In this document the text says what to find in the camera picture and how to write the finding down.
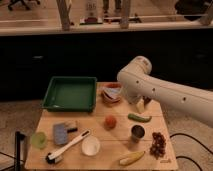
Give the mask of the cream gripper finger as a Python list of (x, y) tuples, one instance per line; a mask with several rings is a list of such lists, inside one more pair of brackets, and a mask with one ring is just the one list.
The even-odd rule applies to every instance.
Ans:
[(143, 113), (145, 111), (145, 102), (143, 99), (138, 101), (136, 108), (139, 113)]

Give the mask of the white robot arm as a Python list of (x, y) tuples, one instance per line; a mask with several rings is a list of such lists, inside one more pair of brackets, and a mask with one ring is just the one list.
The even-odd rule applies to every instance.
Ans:
[(129, 103), (148, 97), (170, 105), (213, 128), (213, 92), (180, 85), (150, 76), (151, 62), (144, 56), (131, 60), (117, 74)]

